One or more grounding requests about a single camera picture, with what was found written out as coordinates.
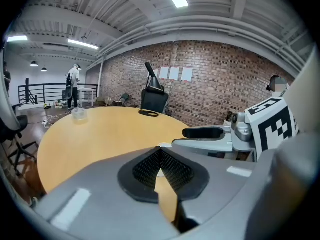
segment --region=white shirt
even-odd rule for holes
[[[80,73],[79,70],[76,68],[71,68],[68,75],[70,74],[71,76],[71,83],[72,83],[72,87],[77,88],[78,87],[78,82],[77,82],[77,78],[80,79]]]

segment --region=clear container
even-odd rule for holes
[[[77,125],[82,125],[88,122],[88,113],[86,109],[75,108],[71,112],[72,120]]]

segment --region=ceiling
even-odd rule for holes
[[[29,0],[10,49],[31,60],[60,58],[92,67],[132,49],[179,40],[221,42],[253,51],[296,76],[313,40],[286,0]],[[98,50],[68,44],[68,39]]]

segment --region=pipe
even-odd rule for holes
[[[97,18],[97,16],[99,15],[99,13],[101,13],[101,11],[105,8],[105,6],[106,6],[110,1],[111,1],[111,0],[106,1],[105,4],[100,8],[100,10],[99,10],[99,11],[97,12],[97,14],[94,16],[94,18],[92,19],[90,25],[89,25],[88,28],[86,29],[84,36],[87,35],[87,33],[88,33],[88,31],[89,31],[92,23],[96,20],[96,18]]]
[[[286,46],[287,44],[284,43],[282,40],[280,40],[279,38],[273,36],[272,34],[268,33],[265,30],[262,30],[256,26],[253,26],[251,24],[245,23],[243,21],[239,21],[236,19],[232,19],[232,18],[225,18],[225,17],[221,17],[221,16],[209,16],[209,15],[193,15],[193,16],[180,16],[180,17],[174,17],[174,18],[169,18],[169,19],[163,19],[163,20],[159,20],[159,21],[155,21],[149,24],[146,24],[145,27],[147,27],[148,29],[150,29],[153,26],[157,26],[157,25],[165,25],[167,23],[170,22],[174,22],[174,21],[187,21],[190,22],[191,20],[196,20],[196,21],[200,21],[200,20],[209,20],[209,21],[219,21],[219,22],[225,22],[225,23],[230,23],[232,25],[239,25],[242,26],[244,28],[248,28],[251,29],[253,31],[256,31],[268,38],[270,38],[271,40],[273,40],[274,42],[278,43],[280,46]],[[139,27],[123,36],[121,36],[120,38],[116,39],[115,41],[113,41],[112,43],[108,44],[106,47],[104,47],[100,53],[103,53],[109,46],[111,46],[113,43],[118,42],[119,40],[121,40],[124,37],[127,37],[133,33],[135,33],[138,30],[141,30],[141,28],[143,29],[143,27]],[[301,60],[301,63],[304,64],[305,61],[293,50],[289,50],[289,52],[291,52],[293,54],[294,57],[296,57],[298,60]]]
[[[217,32],[223,32],[223,33],[229,33],[228,30],[224,30],[224,29],[212,29],[212,28],[206,28],[206,27],[182,27],[182,28],[171,28],[171,29],[167,29],[166,31],[167,32],[170,32],[170,31],[176,31],[176,30],[209,30],[209,31],[217,31]],[[267,44],[263,43],[263,42],[260,42],[254,38],[251,38],[249,36],[246,36],[244,34],[241,34],[241,33],[236,33],[236,36],[239,36],[239,37],[243,37],[243,38],[246,38],[248,40],[251,40],[257,44],[260,44],[261,46],[264,46],[266,47],[267,49],[273,51],[273,52],[276,52],[276,50],[270,46],[268,46]],[[292,68],[294,68],[296,71],[300,72],[300,68],[298,68],[297,66],[295,66],[290,60],[288,60],[286,57],[284,57],[283,55],[279,55],[284,61],[286,61],[289,65],[292,66]],[[88,69],[91,69],[92,67],[94,67],[96,64],[100,63],[99,62],[100,60],[96,61],[94,64],[92,64]]]
[[[158,26],[158,27],[154,27],[152,29],[149,28],[151,34],[156,34],[156,33],[161,33],[163,31],[168,31],[168,28],[182,28],[183,26],[194,26],[194,27],[198,27],[198,26],[205,26],[205,27],[218,27],[219,29],[228,29],[228,30],[233,30],[234,32],[239,32],[239,33],[243,33],[246,34],[249,37],[253,37],[256,40],[259,40],[263,43],[266,43],[267,45],[273,47],[275,50],[280,49],[280,47],[274,43],[272,43],[271,41],[265,39],[264,37],[261,37],[257,34],[254,34],[250,31],[244,30],[244,29],[240,29],[234,26],[229,26],[229,25],[224,25],[224,24],[219,24],[219,23],[209,23],[209,22],[184,22],[184,23],[175,23],[175,24],[171,24],[171,25],[166,25],[166,26]],[[146,36],[150,36],[151,34],[147,34],[145,36],[139,36],[143,33],[139,33],[139,34],[135,34],[134,36],[131,36],[119,43],[117,43],[116,45],[110,47],[107,51],[104,52],[104,54],[116,49],[118,46],[123,45],[127,42],[131,42],[137,39],[140,39],[142,37],[146,37]],[[301,61],[297,61],[292,55],[290,55],[288,52],[286,51],[281,51],[286,57],[288,57],[292,62],[294,62],[297,66],[298,69],[302,68],[304,66],[304,64]]]
[[[99,80],[98,80],[98,92],[96,94],[97,97],[100,97],[100,84],[101,84],[102,69],[104,67],[104,61],[105,61],[105,57],[102,57],[100,73],[99,73]]]
[[[164,36],[148,38],[148,39],[139,41],[137,43],[134,43],[130,46],[118,49],[115,52],[109,54],[105,59],[109,60],[119,54],[123,54],[128,51],[132,51],[134,49],[138,49],[141,47],[151,46],[151,45],[160,44],[160,43],[173,42],[173,41],[209,41],[209,42],[233,45],[233,46],[237,46],[242,49],[246,49],[248,51],[254,52],[264,58],[267,58],[271,62],[283,68],[285,71],[287,71],[290,75],[292,75],[295,78],[300,72],[300,70],[296,70],[294,67],[290,66],[283,59],[281,59],[279,56],[276,56],[274,52],[270,51],[270,49],[267,49],[261,45],[258,45],[256,42],[249,41],[242,37],[238,37],[238,38],[230,37],[222,33],[214,33],[214,34],[211,34],[208,32],[196,33],[194,31],[183,32],[181,34],[171,33]]]

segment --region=dark pants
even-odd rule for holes
[[[73,87],[72,88],[72,97],[70,99],[68,99],[68,107],[69,109],[71,108],[71,102],[72,99],[74,101],[74,108],[78,107],[78,103],[77,103],[77,99],[78,99],[78,88],[77,87]]]

